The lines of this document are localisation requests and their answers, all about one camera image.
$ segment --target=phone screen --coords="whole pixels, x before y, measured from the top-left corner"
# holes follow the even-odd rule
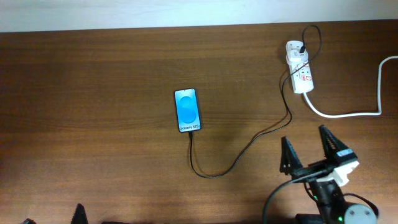
[[[177,90],[174,97],[180,132],[199,130],[201,126],[195,90]]]

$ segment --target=white power cord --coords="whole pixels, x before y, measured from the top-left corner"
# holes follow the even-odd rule
[[[384,59],[379,65],[379,78],[377,79],[377,109],[378,111],[375,113],[350,113],[350,114],[339,114],[339,115],[328,115],[319,112],[311,103],[310,99],[308,99],[307,94],[304,92],[304,98],[309,107],[319,116],[324,118],[347,118],[350,116],[379,116],[381,114],[381,67],[383,66],[384,62],[390,59],[398,59],[398,56],[391,56]]]

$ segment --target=power plug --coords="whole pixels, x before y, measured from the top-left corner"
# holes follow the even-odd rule
[[[300,53],[303,42],[298,40],[288,41],[286,44],[286,62],[289,64],[290,74],[302,67],[308,62],[308,52],[304,50]],[[292,75],[292,84],[294,93],[307,93],[313,90],[313,82],[310,71],[310,65],[307,64],[300,71]]]

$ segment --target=wood grain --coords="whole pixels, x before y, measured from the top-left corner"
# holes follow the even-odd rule
[[[232,173],[201,179],[177,129],[173,92],[195,88],[203,129],[198,166],[226,169],[251,137],[285,115],[284,45],[307,24],[80,30],[0,34],[0,217],[69,223],[82,203],[90,223],[259,222],[279,173],[280,138],[303,164],[322,159],[318,126],[361,165],[344,192],[398,219],[398,61],[383,67],[379,117],[323,119],[285,89],[292,124],[264,136]],[[397,55],[398,21],[324,22],[311,64],[313,104],[330,114],[376,111],[377,68]],[[317,34],[309,30],[313,54]],[[275,198],[270,216],[317,213],[302,185]]]

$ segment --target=black cable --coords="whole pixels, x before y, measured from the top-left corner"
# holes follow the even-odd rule
[[[377,206],[375,204],[373,204],[372,202],[370,202],[368,199],[356,195],[356,194],[352,194],[352,193],[345,193],[343,194],[344,196],[352,196],[352,197],[356,197],[361,199],[362,201],[364,201],[365,203],[367,203],[367,205],[369,205],[369,207],[371,207],[371,209],[373,210],[374,214],[376,215],[376,218],[379,218],[379,209],[377,208]]]
[[[303,184],[304,184],[304,189],[305,189],[306,193],[308,194],[308,196],[309,196],[315,203],[317,203],[318,200],[315,199],[315,197],[311,194],[310,189],[307,187],[307,183],[304,182]]]
[[[289,107],[287,106],[287,102],[286,102],[285,94],[284,94],[285,83],[286,83],[286,81],[287,81],[290,77],[292,77],[292,75],[294,75],[296,72],[300,71],[300,69],[302,69],[304,66],[308,65],[310,62],[312,62],[314,59],[316,59],[316,57],[319,55],[319,52],[321,51],[321,47],[322,47],[322,35],[321,35],[321,31],[320,31],[319,27],[316,26],[316,25],[309,25],[309,26],[306,26],[306,28],[304,28],[303,33],[302,33],[303,44],[304,44],[304,34],[305,34],[305,31],[306,31],[309,27],[315,27],[315,28],[318,30],[318,34],[319,34],[319,48],[318,48],[318,51],[316,52],[316,54],[315,54],[307,63],[305,63],[303,66],[301,66],[301,67],[298,68],[296,71],[294,71],[293,73],[291,73],[288,77],[286,77],[285,80],[284,80],[284,82],[282,83],[282,87],[281,87],[281,89],[280,89],[280,92],[281,92],[281,95],[282,95],[282,99],[283,99],[283,101],[284,101],[284,105],[285,105],[286,110],[287,110],[287,112],[288,112],[288,114],[289,114],[289,116],[290,116],[289,121],[288,121],[287,123],[285,123],[284,125],[282,125],[281,127],[279,127],[279,128],[275,128],[275,129],[270,130],[270,131],[264,131],[264,132],[262,132],[262,133],[257,133],[257,134],[256,134],[255,136],[253,136],[253,138],[249,141],[249,143],[246,145],[246,147],[244,147],[243,150],[238,154],[238,156],[236,157],[236,159],[235,159],[235,161],[232,163],[232,165],[231,165],[226,171],[224,171],[224,172],[222,172],[222,173],[220,173],[220,174],[216,174],[216,175],[201,175],[201,174],[199,174],[199,173],[195,170],[195,167],[194,167],[193,162],[192,162],[193,133],[192,133],[192,132],[189,132],[191,168],[192,168],[192,170],[194,171],[194,173],[195,173],[197,176],[202,177],[202,178],[216,178],[216,177],[222,177],[222,176],[224,176],[225,174],[229,173],[229,172],[234,168],[234,166],[235,166],[236,163],[239,161],[239,159],[242,157],[242,155],[247,151],[247,149],[249,149],[250,146],[253,145],[254,142],[257,141],[257,139],[258,139],[259,137],[261,137],[261,136],[263,136],[263,135],[265,135],[265,134],[270,134],[270,133],[273,133],[273,132],[275,132],[275,131],[278,131],[278,130],[280,130],[280,129],[286,127],[286,126],[288,126],[288,125],[290,124],[290,122],[292,122],[293,115],[292,115],[292,112],[290,111]]]
[[[318,172],[316,172],[316,173],[309,174],[309,175],[300,177],[300,178],[295,179],[295,180],[286,181],[286,182],[284,182],[283,184],[279,185],[275,190],[272,191],[272,193],[268,196],[268,198],[267,198],[267,200],[266,200],[266,203],[265,203],[264,208],[263,208],[263,210],[262,210],[262,223],[263,223],[263,224],[267,224],[267,211],[268,211],[268,207],[269,207],[269,205],[271,204],[271,201],[272,201],[272,199],[274,198],[275,194],[276,194],[280,189],[282,189],[282,188],[284,188],[284,187],[286,187],[286,186],[288,186],[288,185],[290,185],[290,184],[299,182],[299,181],[304,180],[304,179],[316,177],[316,176],[322,175],[322,174],[324,174],[324,173],[325,173],[325,171],[323,171],[323,170],[322,170],[322,171],[318,171]]]

